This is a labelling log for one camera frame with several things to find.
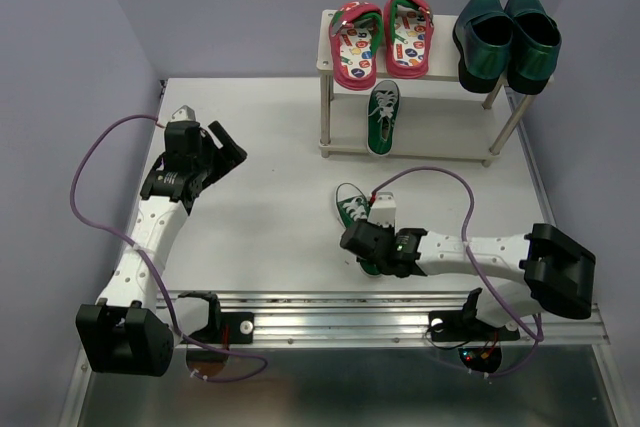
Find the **green canvas sneaker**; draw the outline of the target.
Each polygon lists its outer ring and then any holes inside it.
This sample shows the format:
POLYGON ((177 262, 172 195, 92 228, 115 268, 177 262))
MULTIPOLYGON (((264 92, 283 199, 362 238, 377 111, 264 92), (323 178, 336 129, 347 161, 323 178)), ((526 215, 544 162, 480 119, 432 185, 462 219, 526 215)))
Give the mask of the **green canvas sneaker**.
POLYGON ((369 200, 364 192, 353 183, 343 182, 335 188, 334 204, 339 222, 344 229, 356 221, 368 219, 369 200))
POLYGON ((371 91, 367 107, 367 148, 377 156, 390 153, 401 95, 392 80, 379 82, 371 91))

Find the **pink flip-flop with letters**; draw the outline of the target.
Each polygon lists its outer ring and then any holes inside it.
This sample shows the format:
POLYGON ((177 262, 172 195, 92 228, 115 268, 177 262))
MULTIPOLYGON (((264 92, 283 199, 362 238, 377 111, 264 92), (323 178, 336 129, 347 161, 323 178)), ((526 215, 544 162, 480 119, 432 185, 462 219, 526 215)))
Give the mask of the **pink flip-flop with letters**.
POLYGON ((383 10, 385 65, 400 79, 417 79, 429 70, 435 26, 425 0, 388 0, 383 10))

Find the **green loafer shoe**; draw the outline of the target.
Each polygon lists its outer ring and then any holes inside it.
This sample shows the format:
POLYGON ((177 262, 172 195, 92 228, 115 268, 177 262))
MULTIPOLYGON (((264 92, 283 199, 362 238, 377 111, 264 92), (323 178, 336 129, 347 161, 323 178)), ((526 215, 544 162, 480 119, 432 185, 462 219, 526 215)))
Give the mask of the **green loafer shoe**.
POLYGON ((461 86, 476 94, 490 93, 507 68, 513 21, 500 0, 469 0, 454 24, 461 86))
POLYGON ((538 95, 557 67, 562 45, 557 23, 540 0, 508 0, 504 11, 513 22, 508 85, 520 94, 538 95))

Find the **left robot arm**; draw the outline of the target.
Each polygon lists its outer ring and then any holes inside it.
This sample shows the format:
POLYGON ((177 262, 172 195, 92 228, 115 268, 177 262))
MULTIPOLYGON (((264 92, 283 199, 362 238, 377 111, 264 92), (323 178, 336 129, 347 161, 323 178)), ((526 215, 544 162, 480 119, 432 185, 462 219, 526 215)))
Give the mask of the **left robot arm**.
POLYGON ((202 127, 173 120, 164 128, 164 150, 140 191, 130 233, 119 233, 125 248, 107 286, 76 314, 76 328, 93 371, 160 377, 174 348, 194 334, 210 341, 222 331, 218 296, 190 291, 167 296, 162 281, 173 244, 200 194, 247 158, 220 122, 202 127))

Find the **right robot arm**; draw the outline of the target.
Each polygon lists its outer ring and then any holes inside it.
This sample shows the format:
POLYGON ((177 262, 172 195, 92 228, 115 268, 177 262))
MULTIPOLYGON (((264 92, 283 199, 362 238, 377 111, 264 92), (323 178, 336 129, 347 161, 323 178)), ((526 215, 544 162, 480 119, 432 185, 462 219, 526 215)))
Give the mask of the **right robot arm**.
POLYGON ((460 313, 461 328, 472 337, 542 312, 572 320, 591 315, 596 257, 550 224, 510 237, 464 240, 361 220, 345 230, 340 246, 387 276, 478 277, 483 285, 460 313))

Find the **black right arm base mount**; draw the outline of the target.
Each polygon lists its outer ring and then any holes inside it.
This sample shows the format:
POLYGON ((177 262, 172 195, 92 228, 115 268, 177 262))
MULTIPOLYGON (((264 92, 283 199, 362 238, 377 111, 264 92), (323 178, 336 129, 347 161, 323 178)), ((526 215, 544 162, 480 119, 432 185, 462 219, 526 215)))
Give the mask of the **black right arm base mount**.
POLYGON ((429 313, 427 333, 434 342, 517 341, 518 331, 505 326, 493 327, 477 319, 477 303, 481 288, 472 290, 460 310, 439 310, 429 313))

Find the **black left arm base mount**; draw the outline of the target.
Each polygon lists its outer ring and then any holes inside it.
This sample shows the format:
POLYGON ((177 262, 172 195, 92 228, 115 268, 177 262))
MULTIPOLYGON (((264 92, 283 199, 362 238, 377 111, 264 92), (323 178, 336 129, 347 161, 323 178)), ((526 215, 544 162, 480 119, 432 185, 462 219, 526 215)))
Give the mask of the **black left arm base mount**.
POLYGON ((253 343, 254 314, 223 310, 218 296, 211 291, 183 292, 173 306, 181 331, 194 340, 220 345, 253 343))

